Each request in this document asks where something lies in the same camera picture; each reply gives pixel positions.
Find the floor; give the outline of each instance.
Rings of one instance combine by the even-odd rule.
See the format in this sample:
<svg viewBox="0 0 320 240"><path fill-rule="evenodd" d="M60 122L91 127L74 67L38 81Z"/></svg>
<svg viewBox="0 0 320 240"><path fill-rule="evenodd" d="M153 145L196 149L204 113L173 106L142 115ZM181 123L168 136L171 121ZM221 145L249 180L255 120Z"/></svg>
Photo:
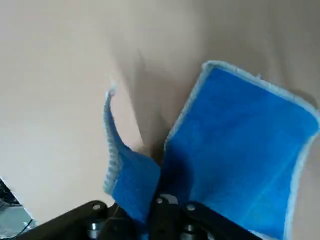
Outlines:
<svg viewBox="0 0 320 240"><path fill-rule="evenodd" d="M0 240L14 238L35 226L36 222L0 178Z"/></svg>
<svg viewBox="0 0 320 240"><path fill-rule="evenodd" d="M206 60L320 103L316 0L30 0L0 3L1 177L43 223L101 199L104 92L130 147L161 158ZM314 239L320 140L301 178L294 239Z"/></svg>

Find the blue cloth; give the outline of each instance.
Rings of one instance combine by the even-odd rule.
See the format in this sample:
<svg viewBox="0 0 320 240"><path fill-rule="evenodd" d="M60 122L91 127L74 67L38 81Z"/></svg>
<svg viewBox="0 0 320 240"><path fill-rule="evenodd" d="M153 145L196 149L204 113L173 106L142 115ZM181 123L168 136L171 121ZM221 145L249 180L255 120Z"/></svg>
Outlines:
<svg viewBox="0 0 320 240"><path fill-rule="evenodd" d="M210 61L167 137L161 174L117 136L121 146L109 149L120 158L110 159L120 164L111 175L109 168L112 188L105 191L141 225L158 186L181 205L198 201L249 231L290 239L299 177L319 123L303 99Z"/></svg>

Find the bolt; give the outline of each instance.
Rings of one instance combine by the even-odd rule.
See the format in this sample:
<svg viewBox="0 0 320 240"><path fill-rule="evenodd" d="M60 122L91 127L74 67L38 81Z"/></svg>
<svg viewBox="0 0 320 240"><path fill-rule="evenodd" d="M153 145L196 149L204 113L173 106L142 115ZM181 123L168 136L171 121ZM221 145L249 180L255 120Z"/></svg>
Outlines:
<svg viewBox="0 0 320 240"><path fill-rule="evenodd" d="M187 209L188 211L194 211L194 210L196 210L196 207L193 206L192 204L189 204L189 205L186 206L186 209Z"/></svg>
<svg viewBox="0 0 320 240"><path fill-rule="evenodd" d="M97 224L95 222L91 223L91 230L97 230Z"/></svg>
<svg viewBox="0 0 320 240"><path fill-rule="evenodd" d="M156 199L157 204L162 204L162 202L163 202L163 200L160 197Z"/></svg>
<svg viewBox="0 0 320 240"><path fill-rule="evenodd" d="M184 226L184 230L187 230L188 232L193 232L195 230L195 227L191 224L187 224Z"/></svg>
<svg viewBox="0 0 320 240"><path fill-rule="evenodd" d="M93 210L99 210L100 208L101 208L101 206L99 204L95 204L92 207Z"/></svg>

